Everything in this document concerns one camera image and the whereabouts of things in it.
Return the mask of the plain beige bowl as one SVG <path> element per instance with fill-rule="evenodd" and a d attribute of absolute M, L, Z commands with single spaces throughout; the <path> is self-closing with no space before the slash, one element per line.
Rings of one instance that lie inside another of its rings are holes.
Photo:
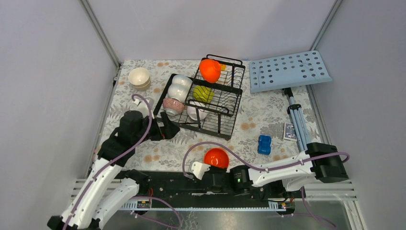
<path fill-rule="evenodd" d="M 145 82 L 144 84 L 140 84 L 140 85 L 133 85 L 133 87 L 137 90 L 137 91 L 146 91 L 150 88 L 151 86 L 151 80 L 148 80 L 147 82 Z"/>

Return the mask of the beige patterned bowl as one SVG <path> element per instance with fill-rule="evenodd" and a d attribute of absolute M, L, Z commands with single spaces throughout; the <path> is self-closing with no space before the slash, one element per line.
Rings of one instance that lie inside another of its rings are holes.
<path fill-rule="evenodd" d="M 134 86 L 141 86 L 150 81 L 150 73 L 146 68 L 138 67 L 130 71 L 128 80 Z"/>

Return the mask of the black wire dish rack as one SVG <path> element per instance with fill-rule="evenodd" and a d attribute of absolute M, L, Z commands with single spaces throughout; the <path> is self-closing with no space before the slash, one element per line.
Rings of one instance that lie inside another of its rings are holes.
<path fill-rule="evenodd" d="M 238 59 L 218 55 L 206 55 L 221 65 L 221 74 L 216 83 L 207 82 L 197 70 L 191 77 L 192 85 L 184 105 L 193 112 L 206 112 L 207 116 L 197 115 L 193 120 L 184 109 L 180 114 L 170 116 L 165 112 L 163 101 L 169 97 L 169 86 L 175 78 L 172 74 L 154 109 L 157 121 L 171 121 L 180 128 L 196 131 L 210 136 L 231 139 L 236 123 L 237 112 L 242 97 L 242 82 L 246 67 Z"/>

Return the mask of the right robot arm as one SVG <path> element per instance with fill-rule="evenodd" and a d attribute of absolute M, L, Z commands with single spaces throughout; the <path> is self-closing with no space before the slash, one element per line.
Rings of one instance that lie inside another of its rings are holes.
<path fill-rule="evenodd" d="M 262 189 L 262 194 L 271 197 L 287 197 L 306 184 L 314 181 L 337 183 L 349 177 L 344 163 L 348 153 L 338 152 L 337 147 L 318 142 L 307 144 L 299 154 L 259 166 L 243 165 L 230 170 L 195 161 L 189 171 L 199 180 L 208 181 L 212 193 L 227 193 L 235 196 Z"/>

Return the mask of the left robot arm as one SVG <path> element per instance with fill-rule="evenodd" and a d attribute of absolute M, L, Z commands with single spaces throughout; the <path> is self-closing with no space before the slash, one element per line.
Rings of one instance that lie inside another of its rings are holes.
<path fill-rule="evenodd" d="M 102 143 L 91 173 L 74 201 L 60 216 L 52 216 L 47 226 L 52 230 L 101 230 L 127 200 L 146 195 L 147 175 L 130 170 L 119 187 L 103 198 L 111 181 L 134 155 L 136 146 L 146 140 L 171 139 L 180 131 L 165 112 L 161 115 L 163 126 L 140 111 L 125 112 L 119 126 Z"/>

